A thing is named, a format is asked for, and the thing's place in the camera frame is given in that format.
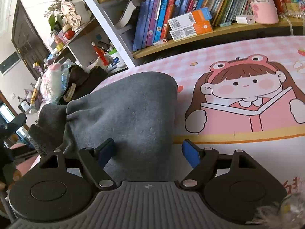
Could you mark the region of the grey sweatshirt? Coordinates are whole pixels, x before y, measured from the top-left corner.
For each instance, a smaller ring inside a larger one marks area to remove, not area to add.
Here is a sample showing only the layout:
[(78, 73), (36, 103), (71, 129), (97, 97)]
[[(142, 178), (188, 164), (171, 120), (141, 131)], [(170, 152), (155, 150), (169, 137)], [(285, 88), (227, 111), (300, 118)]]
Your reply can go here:
[(47, 104), (30, 141), (41, 156), (59, 148), (75, 157), (113, 139), (117, 153), (105, 171), (116, 182), (168, 180), (177, 88), (167, 74), (142, 72), (66, 105)]

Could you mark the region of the white plush toy bundle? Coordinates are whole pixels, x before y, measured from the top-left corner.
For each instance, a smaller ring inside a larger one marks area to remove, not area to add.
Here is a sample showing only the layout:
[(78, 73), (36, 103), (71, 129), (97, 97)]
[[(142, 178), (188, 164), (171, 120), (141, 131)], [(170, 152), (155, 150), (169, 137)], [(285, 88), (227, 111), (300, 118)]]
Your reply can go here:
[(39, 77), (30, 100), (30, 107), (35, 107), (38, 93), (45, 104), (57, 104), (63, 96), (69, 82), (69, 65), (67, 63), (54, 63), (49, 65), (42, 77)]

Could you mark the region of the pink cartoon table mat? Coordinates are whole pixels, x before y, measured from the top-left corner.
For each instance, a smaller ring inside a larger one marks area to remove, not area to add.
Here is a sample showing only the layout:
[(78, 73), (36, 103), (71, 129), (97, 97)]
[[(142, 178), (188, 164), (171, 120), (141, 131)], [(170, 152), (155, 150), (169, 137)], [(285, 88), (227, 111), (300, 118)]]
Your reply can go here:
[(304, 192), (304, 36), (244, 40), (164, 58), (108, 77), (156, 71), (178, 85), (174, 142), (241, 148)]

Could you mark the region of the white green lid jar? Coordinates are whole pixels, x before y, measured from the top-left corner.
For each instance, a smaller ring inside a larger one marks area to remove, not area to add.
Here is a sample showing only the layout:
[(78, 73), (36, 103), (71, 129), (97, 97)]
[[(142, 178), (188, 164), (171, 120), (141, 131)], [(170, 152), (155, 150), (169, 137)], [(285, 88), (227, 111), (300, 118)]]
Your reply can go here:
[(117, 68), (125, 68), (127, 66), (116, 49), (112, 49), (109, 52), (109, 56)]

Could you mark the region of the red figurine bottle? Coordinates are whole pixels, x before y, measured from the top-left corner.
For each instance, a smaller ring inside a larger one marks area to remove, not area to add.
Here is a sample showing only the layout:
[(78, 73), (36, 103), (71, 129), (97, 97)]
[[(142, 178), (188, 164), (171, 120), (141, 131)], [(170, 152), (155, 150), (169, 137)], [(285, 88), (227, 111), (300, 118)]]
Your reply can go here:
[(105, 67), (105, 68), (108, 67), (109, 63), (108, 63), (107, 59), (105, 58), (105, 53), (102, 51), (101, 48), (97, 47), (94, 42), (92, 42), (91, 44), (92, 44), (92, 46), (94, 48), (94, 52), (101, 59), (102, 66)]

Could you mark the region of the orange white box lower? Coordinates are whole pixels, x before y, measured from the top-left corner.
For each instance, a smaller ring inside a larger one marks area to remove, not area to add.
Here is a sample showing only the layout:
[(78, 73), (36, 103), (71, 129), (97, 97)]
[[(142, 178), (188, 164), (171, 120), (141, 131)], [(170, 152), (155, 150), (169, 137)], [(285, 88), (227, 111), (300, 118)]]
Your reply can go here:
[(196, 35), (202, 35), (212, 32), (213, 28), (209, 21), (201, 21), (195, 24), (181, 27), (170, 31), (171, 37), (174, 41), (189, 38)]

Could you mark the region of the orange white box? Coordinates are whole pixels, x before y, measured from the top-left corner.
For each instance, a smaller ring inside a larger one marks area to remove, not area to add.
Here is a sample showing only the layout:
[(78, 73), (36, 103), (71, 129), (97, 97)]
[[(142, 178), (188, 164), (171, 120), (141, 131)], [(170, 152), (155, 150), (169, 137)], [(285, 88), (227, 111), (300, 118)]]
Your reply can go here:
[(199, 23), (206, 20), (211, 20), (212, 16), (207, 7), (191, 11), (188, 13), (185, 13), (183, 15), (179, 15), (177, 17), (174, 17), (172, 19), (168, 20), (168, 24), (171, 28), (171, 30), (176, 30), (178, 28), (188, 26), (191, 24)]
[(189, 38), (196, 35), (202, 35), (212, 32), (213, 28), (209, 21), (201, 21), (195, 24), (181, 27), (170, 31), (171, 37), (174, 41)]

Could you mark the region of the white wooden bookshelf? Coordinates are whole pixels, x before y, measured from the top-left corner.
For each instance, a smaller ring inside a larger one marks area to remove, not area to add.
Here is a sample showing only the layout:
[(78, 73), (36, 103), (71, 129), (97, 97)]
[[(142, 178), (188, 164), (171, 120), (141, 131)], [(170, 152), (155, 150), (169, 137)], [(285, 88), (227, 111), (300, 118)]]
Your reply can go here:
[[(249, 0), (56, 0), (73, 30), (93, 17), (125, 64), (135, 67), (158, 52), (187, 50), (242, 39), (304, 34), (302, 0), (274, 0), (277, 24), (242, 25), (236, 16), (253, 15)], [(174, 41), (168, 20), (207, 7), (213, 31)]]

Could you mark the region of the orange white box upper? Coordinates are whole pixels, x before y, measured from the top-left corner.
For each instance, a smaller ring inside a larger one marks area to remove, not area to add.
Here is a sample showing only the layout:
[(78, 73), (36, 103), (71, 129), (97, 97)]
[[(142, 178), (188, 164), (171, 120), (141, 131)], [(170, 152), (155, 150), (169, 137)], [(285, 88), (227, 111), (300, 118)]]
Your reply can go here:
[(174, 17), (172, 19), (168, 20), (168, 24), (171, 28), (171, 30), (176, 30), (178, 28), (188, 26), (191, 24), (199, 23), (206, 20), (211, 20), (212, 16), (207, 7), (191, 11), (188, 13), (185, 13), (183, 15), (179, 15), (177, 17)]

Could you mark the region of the white charger block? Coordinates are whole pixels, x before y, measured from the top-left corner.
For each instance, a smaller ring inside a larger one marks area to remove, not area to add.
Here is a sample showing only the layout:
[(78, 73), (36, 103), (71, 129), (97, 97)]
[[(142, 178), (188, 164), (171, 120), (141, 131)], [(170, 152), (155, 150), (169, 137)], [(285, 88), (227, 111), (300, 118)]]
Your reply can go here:
[(252, 25), (256, 22), (253, 15), (239, 15), (236, 16), (236, 23), (242, 25)]

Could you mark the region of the pink sticker tumbler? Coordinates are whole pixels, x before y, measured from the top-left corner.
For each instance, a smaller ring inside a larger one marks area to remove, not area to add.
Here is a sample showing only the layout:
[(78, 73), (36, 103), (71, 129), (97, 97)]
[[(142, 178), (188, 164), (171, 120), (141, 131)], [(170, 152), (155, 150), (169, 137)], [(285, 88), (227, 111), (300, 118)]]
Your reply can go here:
[(274, 0), (249, 0), (256, 23), (277, 24), (279, 22)]

